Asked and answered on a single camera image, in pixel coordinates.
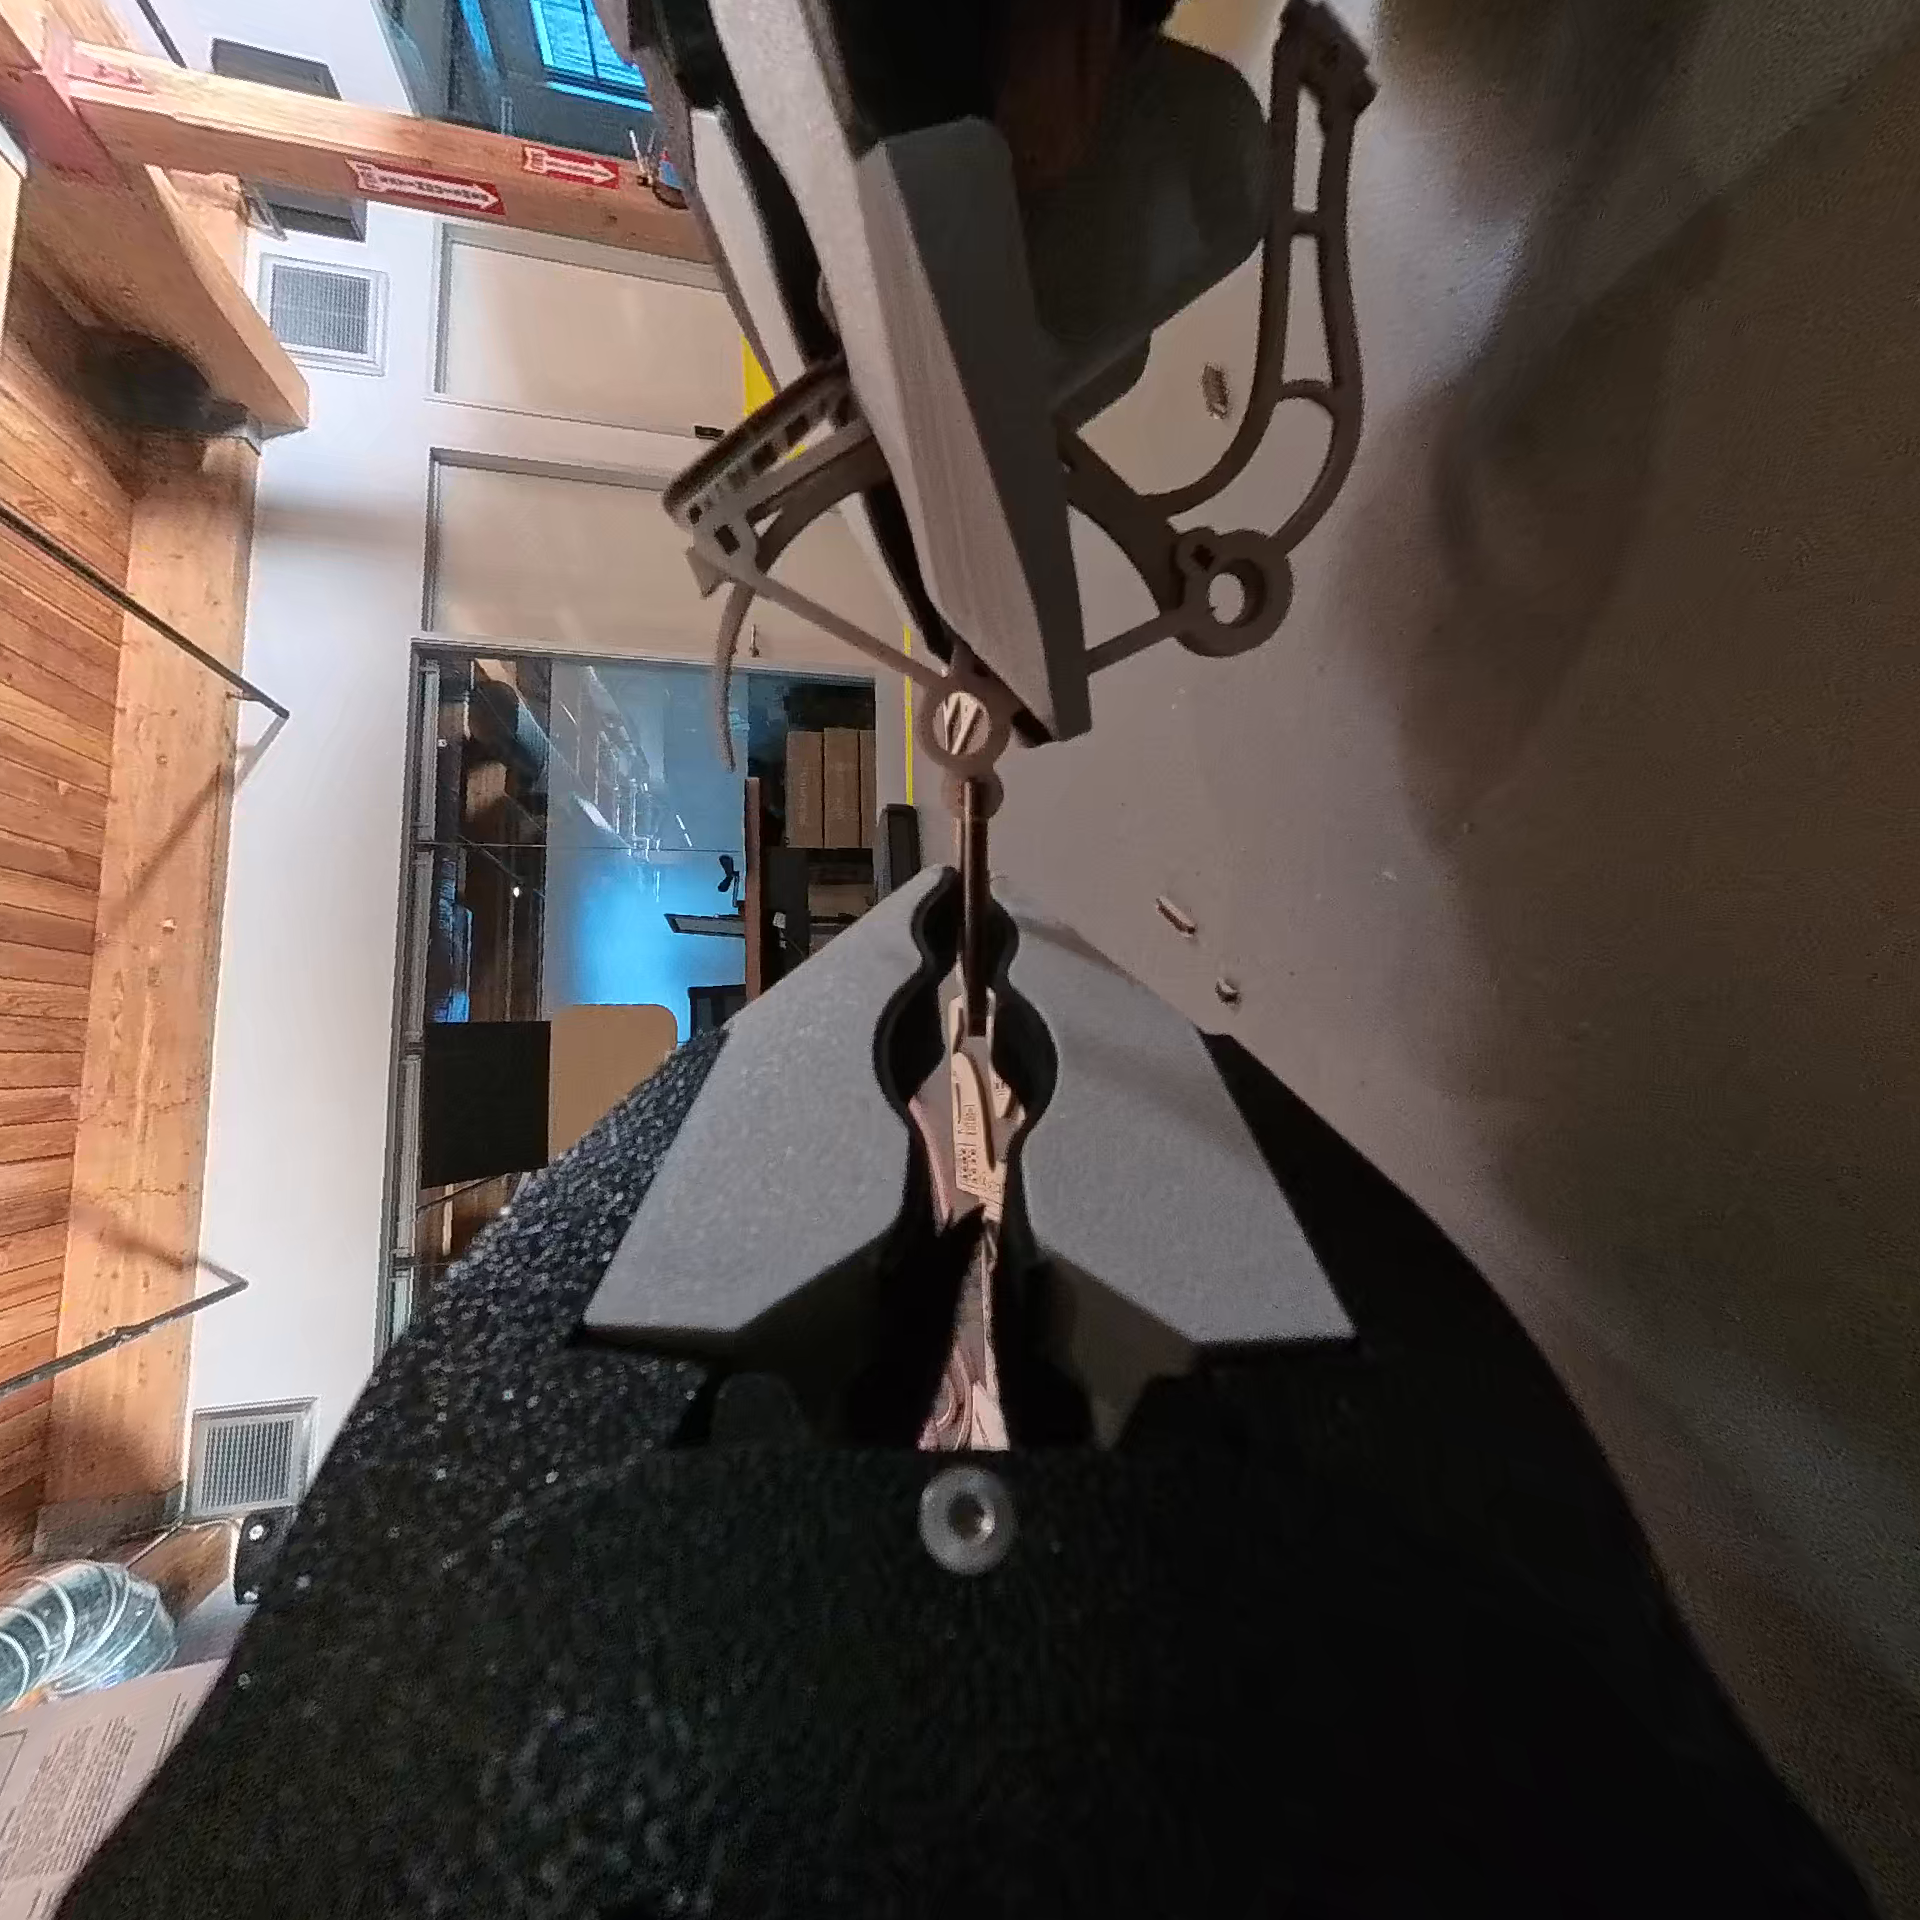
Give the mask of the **wooden beam with red stickers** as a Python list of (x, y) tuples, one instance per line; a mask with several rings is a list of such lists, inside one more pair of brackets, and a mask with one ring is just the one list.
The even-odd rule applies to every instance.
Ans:
[(710, 264), (691, 214), (639, 161), (179, 70), (74, 41), (59, 5), (3, 5), (3, 135), (26, 153), (3, 227), (80, 323), (92, 407), (133, 433), (283, 437), (309, 420), (299, 370), (176, 176)]

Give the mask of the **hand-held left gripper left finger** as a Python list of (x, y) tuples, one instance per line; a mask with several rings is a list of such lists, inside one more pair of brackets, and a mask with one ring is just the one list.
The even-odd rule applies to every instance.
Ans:
[(912, 1099), (962, 884), (924, 868), (734, 1015), (589, 1301), (589, 1343), (770, 1380), (832, 1444), (922, 1444), (968, 1284)]

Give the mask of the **large glass window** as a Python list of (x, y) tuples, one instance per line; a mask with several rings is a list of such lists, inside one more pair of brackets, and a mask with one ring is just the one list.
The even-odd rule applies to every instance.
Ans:
[(636, 66), (593, 5), (420, 5), (407, 30), (433, 116), (591, 152), (653, 132)]

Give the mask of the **black monitor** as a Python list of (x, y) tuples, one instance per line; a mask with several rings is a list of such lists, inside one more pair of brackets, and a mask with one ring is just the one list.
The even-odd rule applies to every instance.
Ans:
[(431, 1021), (419, 1184), (455, 1189), (548, 1165), (553, 1021)]

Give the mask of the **wooden parts sheet with slots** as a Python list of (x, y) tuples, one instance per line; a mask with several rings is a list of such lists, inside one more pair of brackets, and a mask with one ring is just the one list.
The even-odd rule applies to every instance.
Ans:
[(1005, 1175), (1025, 1111), (993, 1068), (991, 1040), (968, 1031), (962, 998), (948, 1002), (948, 1094), (938, 1101), (929, 1086), (912, 1099), (912, 1122), (931, 1159), (933, 1221), (976, 1228), (922, 1451), (1003, 1453), (1009, 1430), (997, 1358), (997, 1273)]

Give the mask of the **silver flexible duct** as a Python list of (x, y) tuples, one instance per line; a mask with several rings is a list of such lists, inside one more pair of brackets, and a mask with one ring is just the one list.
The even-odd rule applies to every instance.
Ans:
[(122, 1562), (65, 1562), (3, 1585), (3, 1710), (146, 1680), (179, 1630), (158, 1585)]

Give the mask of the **wooden model frame assembly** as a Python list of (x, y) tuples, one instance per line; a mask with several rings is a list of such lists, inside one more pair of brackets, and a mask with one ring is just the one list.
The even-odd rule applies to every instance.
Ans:
[[(1233, 70), (1271, 145), (1261, 244), (1154, 333), (1139, 379), (1107, 413), (1074, 426), (1053, 398), (1091, 683), (1157, 648), (1197, 659), (1264, 648), (1293, 600), (1293, 555), (1332, 511), (1361, 437), (1349, 174), (1374, 100), (1369, 57), (1327, 5), (1279, 5), (1266, 80)], [(993, 806), (1013, 738), (1068, 738), (1040, 731), (953, 633), (945, 670), (919, 651), (842, 519), (883, 475), (839, 342), (671, 485), (663, 512), (698, 593), (717, 594), (715, 725), (729, 744), (751, 613), (783, 611), (912, 676), (922, 752), (953, 796)]]

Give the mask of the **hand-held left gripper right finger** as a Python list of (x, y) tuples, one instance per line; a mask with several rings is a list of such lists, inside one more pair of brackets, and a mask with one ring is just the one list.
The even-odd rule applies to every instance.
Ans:
[(1017, 1444), (1118, 1444), (1215, 1361), (1356, 1339), (1208, 1040), (1021, 895), (993, 1063), (1025, 1124), (998, 1228), (997, 1358)]

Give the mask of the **person's right hand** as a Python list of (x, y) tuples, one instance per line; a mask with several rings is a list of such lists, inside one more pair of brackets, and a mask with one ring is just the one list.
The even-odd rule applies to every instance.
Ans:
[(993, 122), (1025, 193), (1082, 167), (1098, 129), (1099, 80), (1105, 61), (1079, 41), (1021, 42), (1003, 60)]

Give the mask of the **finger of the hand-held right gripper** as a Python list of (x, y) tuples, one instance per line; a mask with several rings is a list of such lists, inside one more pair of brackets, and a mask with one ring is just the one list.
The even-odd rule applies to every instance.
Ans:
[(929, 600), (1049, 738), (1091, 725), (1013, 152), (968, 5), (713, 5), (820, 260)]
[[(839, 339), (820, 310), (818, 248), (779, 167), (729, 107), (689, 113), (689, 203), (766, 386), (783, 393), (810, 367), (832, 360)], [(842, 519), (916, 630), (919, 651), (945, 670), (953, 645), (924, 593), (890, 475), (851, 495)]]

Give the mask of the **beige rounded panel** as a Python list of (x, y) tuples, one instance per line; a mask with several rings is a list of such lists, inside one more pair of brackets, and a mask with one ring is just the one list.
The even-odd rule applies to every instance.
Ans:
[(580, 1143), (678, 1045), (660, 1002), (567, 1002), (548, 1019), (548, 1162)]

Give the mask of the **wooden support column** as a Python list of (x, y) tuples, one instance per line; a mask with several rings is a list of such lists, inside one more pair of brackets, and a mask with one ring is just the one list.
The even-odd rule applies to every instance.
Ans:
[[(126, 594), (239, 670), (259, 453), (146, 437)], [(179, 1309), (200, 1271), (239, 694), (124, 619), (59, 1350)], [(35, 1548), (104, 1556), (179, 1513), (193, 1316), (56, 1380)]]

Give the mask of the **white wall vent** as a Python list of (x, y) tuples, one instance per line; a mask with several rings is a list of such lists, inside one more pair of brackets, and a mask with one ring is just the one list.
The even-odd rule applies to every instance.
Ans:
[(183, 1520), (297, 1510), (317, 1461), (317, 1402), (193, 1410)]
[(389, 276), (270, 252), (259, 264), (259, 309), (295, 360), (336, 373), (384, 373)]

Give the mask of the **printed cardboard sheet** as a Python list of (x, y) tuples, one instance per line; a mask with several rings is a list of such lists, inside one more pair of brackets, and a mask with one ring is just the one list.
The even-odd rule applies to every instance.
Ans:
[(3, 1918), (52, 1918), (227, 1664), (3, 1714)]

